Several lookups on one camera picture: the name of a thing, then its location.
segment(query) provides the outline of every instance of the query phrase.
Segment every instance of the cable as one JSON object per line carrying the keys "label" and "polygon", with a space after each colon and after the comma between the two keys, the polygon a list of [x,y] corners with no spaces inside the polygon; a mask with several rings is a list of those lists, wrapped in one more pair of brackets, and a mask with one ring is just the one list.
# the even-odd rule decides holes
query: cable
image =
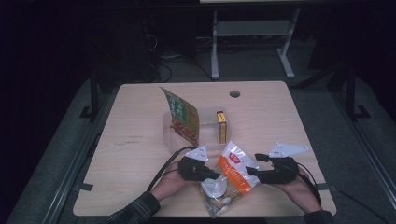
{"label": "cable", "polygon": [[197,47],[197,51],[201,51],[204,49],[208,49],[211,47],[211,43],[212,43],[212,37],[197,37],[198,39],[208,39],[208,41],[204,42],[204,44],[201,44],[200,46]]}
{"label": "cable", "polygon": [[314,181],[315,187],[318,188],[318,184],[317,181],[315,180],[314,176],[311,174],[311,172],[308,170],[308,168],[306,168],[304,165],[300,164],[299,162],[296,162],[298,165],[302,166],[311,176],[312,181]]}
{"label": "cable", "polygon": [[174,55],[170,55],[170,56],[161,56],[161,59],[166,60],[166,61],[172,61],[174,59],[178,59],[183,57],[182,54],[174,54]]}
{"label": "cable", "polygon": [[148,38],[148,39],[153,38],[154,39],[154,46],[152,48],[148,48],[148,51],[154,52],[154,50],[157,48],[157,45],[158,45],[157,37],[155,37],[155,35],[146,35],[146,38]]}
{"label": "cable", "polygon": [[171,69],[170,67],[166,66],[166,65],[163,64],[163,63],[159,64],[159,66],[165,67],[165,68],[168,69],[168,71],[169,71],[169,77],[168,77],[166,80],[164,80],[164,81],[163,81],[163,79],[161,78],[161,73],[158,72],[158,82],[166,83],[166,82],[168,82],[168,81],[171,79],[171,77],[172,77],[172,75],[173,75],[172,69]]}
{"label": "cable", "polygon": [[210,75],[206,72],[206,70],[205,70],[202,66],[200,66],[199,64],[197,64],[197,63],[193,63],[193,62],[189,62],[189,61],[185,61],[185,62],[168,62],[168,63],[190,63],[190,64],[193,64],[193,65],[197,66],[198,68],[200,68],[200,69],[206,74],[206,76],[207,76],[211,81],[214,81],[214,79],[212,78],[212,76],[210,76]]}
{"label": "cable", "polygon": [[152,179],[151,183],[148,186],[147,191],[150,192],[152,190],[152,188],[154,187],[155,183],[157,183],[157,181],[161,178],[161,176],[163,176],[163,171],[166,170],[166,168],[168,168],[168,166],[171,164],[172,161],[175,160],[175,158],[178,156],[178,154],[180,154],[180,152],[186,150],[186,149],[196,149],[196,147],[183,147],[181,149],[179,149],[178,151],[176,151],[171,158],[169,158],[169,160],[163,165],[163,167],[160,169],[160,171],[154,176],[154,178]]}
{"label": "cable", "polygon": [[319,190],[318,190],[318,187],[317,187],[317,184],[316,184],[315,180],[314,180],[314,182],[315,182],[315,186],[314,186],[314,185],[312,184],[312,182],[309,180],[308,177],[306,177],[305,175],[300,174],[300,172],[296,172],[295,170],[291,169],[289,166],[285,166],[285,165],[282,165],[282,164],[277,164],[276,166],[285,168],[285,169],[287,169],[287,170],[289,170],[289,171],[291,171],[291,172],[297,174],[297,176],[299,176],[299,177],[305,182],[305,184],[311,189],[311,191],[312,191],[312,193],[314,194],[315,198],[317,198],[318,203],[321,204],[321,197],[320,197],[320,193],[319,193]]}
{"label": "cable", "polygon": [[108,59],[110,59],[113,63],[115,63],[120,69],[126,71],[129,74],[132,75],[136,75],[135,72],[131,71],[130,69],[128,69],[127,67],[125,67],[121,62],[119,62],[117,59],[115,59],[112,55],[110,55],[105,49],[103,49],[98,43],[96,43],[96,41],[90,36],[88,35],[88,39],[91,41],[91,43],[93,43],[100,51],[102,51],[102,53],[104,53],[104,55],[107,56]]}
{"label": "cable", "polygon": [[390,224],[389,222],[387,222],[383,217],[381,217],[376,211],[374,211],[373,209],[371,209],[369,206],[365,205],[364,203],[359,202],[358,200],[356,200],[355,198],[353,198],[352,196],[350,196],[349,194],[345,193],[344,191],[338,189],[338,192],[340,192],[341,194],[343,194],[344,196],[346,196],[348,199],[350,199],[351,201],[357,203],[358,205],[362,206],[363,208],[367,209],[368,211],[370,211],[371,213],[373,213],[376,217],[378,217],[379,219],[381,219],[384,223]]}

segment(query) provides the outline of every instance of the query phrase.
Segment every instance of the snack bag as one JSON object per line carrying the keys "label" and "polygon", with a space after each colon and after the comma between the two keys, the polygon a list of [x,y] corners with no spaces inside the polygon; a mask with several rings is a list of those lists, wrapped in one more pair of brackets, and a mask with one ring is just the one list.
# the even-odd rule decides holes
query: snack bag
{"label": "snack bag", "polygon": [[214,169],[221,176],[216,180],[206,179],[200,185],[206,209],[211,217],[219,217],[260,183],[257,176],[248,174],[246,166],[259,169],[259,165],[230,141]]}

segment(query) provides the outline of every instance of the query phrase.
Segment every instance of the electrical cord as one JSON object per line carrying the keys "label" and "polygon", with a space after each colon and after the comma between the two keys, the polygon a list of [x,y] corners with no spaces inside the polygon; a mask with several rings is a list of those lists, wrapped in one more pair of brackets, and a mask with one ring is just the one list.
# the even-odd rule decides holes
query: electrical cord
{"label": "electrical cord", "polygon": [[[320,194],[318,191],[318,184],[315,181],[315,178],[312,176],[311,172],[302,164],[300,164],[299,162],[296,162],[298,165],[302,166],[305,168],[305,170],[309,173],[309,175],[312,178],[312,181],[314,182],[314,184],[312,184],[312,182],[309,181],[309,179],[305,176],[305,175],[301,175],[300,173],[297,174],[297,172],[295,172],[294,170],[290,169],[288,166],[284,166],[284,165],[278,165],[281,166],[285,169],[288,169],[292,172],[294,172],[295,174],[297,174],[308,186],[309,188],[311,188],[311,191],[314,193],[315,197],[317,198],[318,202],[321,204],[321,199],[320,199]],[[353,198],[350,194],[340,190],[340,189],[336,189],[337,192],[341,193],[342,195],[346,196],[349,200],[353,201],[354,203],[357,203],[358,205],[362,206],[363,208],[367,209],[369,212],[371,212],[373,215],[375,215],[376,217],[378,217],[379,219],[381,219],[384,223],[389,224],[389,222],[387,222],[383,217],[381,217],[376,211],[374,211],[372,208],[370,208],[369,206],[367,206],[366,204],[358,201],[357,199]]]}
{"label": "electrical cord", "polygon": [[166,168],[168,168],[168,166],[172,163],[172,161],[175,160],[175,158],[184,150],[186,149],[196,149],[196,147],[183,147],[181,149],[179,149],[178,151],[176,151],[171,158],[169,158],[169,160],[163,165],[163,167],[160,169],[160,171],[154,176],[154,178],[152,179],[151,183],[148,186],[147,191],[150,192],[152,190],[152,188],[154,187],[155,183],[157,183],[157,181],[161,178],[161,176],[164,175],[164,171],[166,170]]}
{"label": "electrical cord", "polygon": [[108,59],[110,59],[113,63],[115,63],[121,70],[124,70],[125,72],[127,72],[129,74],[136,75],[135,72],[133,72],[130,69],[128,69],[127,67],[125,67],[120,61],[115,59],[110,53],[108,53],[104,48],[102,48],[98,43],[96,43],[96,41],[89,34],[87,34],[87,36],[88,36],[88,39],[90,40],[90,42],[92,44],[94,44],[104,55],[107,56]]}
{"label": "electrical cord", "polygon": [[197,47],[197,51],[202,51],[202,50],[204,50],[204,49],[208,49],[208,48],[210,48],[211,47],[211,43],[212,43],[212,37],[201,37],[201,38],[198,38],[197,37],[197,39],[208,39],[206,42],[204,42],[203,44],[200,44],[198,47]]}
{"label": "electrical cord", "polygon": [[195,65],[196,67],[198,67],[199,69],[201,69],[204,73],[205,73],[205,75],[211,80],[211,81],[214,81],[214,79],[212,78],[212,76],[210,76],[207,72],[206,72],[206,70],[202,67],[202,66],[200,66],[199,64],[197,64],[197,63],[193,63],[193,62],[189,62],[189,61],[183,61],[183,62],[167,62],[167,63],[190,63],[190,64],[192,64],[192,65]]}
{"label": "electrical cord", "polygon": [[154,52],[154,50],[157,48],[157,45],[158,45],[157,37],[155,37],[155,35],[146,35],[146,39],[148,40],[147,42],[149,42],[150,39],[154,40],[154,46],[151,48],[148,48],[148,51]]}
{"label": "electrical cord", "polygon": [[169,66],[167,66],[167,65],[165,65],[163,63],[159,64],[159,66],[165,67],[169,71],[169,76],[168,76],[168,78],[166,80],[163,80],[161,78],[161,73],[160,72],[158,73],[158,82],[166,83],[166,82],[168,82],[171,79],[171,77],[173,75],[172,69]]}
{"label": "electrical cord", "polygon": [[314,183],[315,183],[315,186],[314,186],[314,184],[312,184],[312,182],[309,180],[308,177],[306,177],[305,175],[300,174],[299,172],[296,172],[295,170],[291,169],[289,166],[282,165],[282,164],[275,164],[275,165],[278,166],[278,167],[282,167],[282,168],[284,168],[284,169],[287,169],[287,170],[289,170],[289,171],[295,173],[297,176],[299,176],[299,177],[305,182],[305,184],[311,189],[311,191],[312,191],[312,193],[314,194],[315,198],[318,200],[318,203],[321,204],[321,197],[320,197],[320,193],[319,193],[319,190],[318,190],[318,185],[317,185],[317,183],[316,183],[316,181],[315,181],[315,179],[313,178],[312,175],[311,175],[311,177],[313,178],[313,181],[314,181]]}

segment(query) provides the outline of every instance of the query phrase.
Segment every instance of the gray carpet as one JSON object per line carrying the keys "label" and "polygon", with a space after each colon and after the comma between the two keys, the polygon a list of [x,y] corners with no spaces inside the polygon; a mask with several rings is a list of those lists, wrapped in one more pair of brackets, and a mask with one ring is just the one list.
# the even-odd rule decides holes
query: gray carpet
{"label": "gray carpet", "polygon": [[[221,53],[220,81],[283,80],[288,85],[297,84],[315,73],[306,70],[313,45],[314,42],[310,41],[297,41],[290,45],[290,64],[296,74],[294,80],[288,80],[284,75],[276,55],[276,43],[268,43],[256,46],[255,49]],[[208,52],[198,54],[193,63],[189,59],[179,58],[165,64],[172,69],[169,82],[210,81],[207,74],[210,71]],[[165,67],[161,67],[160,71],[162,79],[170,75]],[[396,156],[396,124],[376,101],[371,89],[359,79],[357,103],[363,104],[372,117],[351,122],[342,105],[345,92],[328,92],[325,88],[328,80],[325,77],[304,90],[290,91],[322,172],[328,184],[370,206],[389,223],[395,222],[395,208],[381,184],[372,160],[367,156],[357,130],[364,133],[364,139],[375,149],[375,154],[390,178],[396,179],[395,164],[392,162],[392,158]],[[95,136],[102,131],[117,94],[117,90],[113,93],[101,92],[99,117],[90,122],[89,119],[79,117],[83,107],[90,105],[89,87],[87,81],[70,105],[8,223],[42,223],[43,220],[56,223],[58,219],[59,223],[100,223],[103,220],[102,217],[76,217],[72,212],[78,196],[73,187],[80,184],[85,175],[90,161],[86,155]],[[76,155],[82,159],[74,160]],[[334,216],[336,223],[382,223],[378,217],[340,192],[334,191],[332,196],[337,207],[337,214]],[[245,221],[304,223],[301,217],[267,217],[265,220]]]}

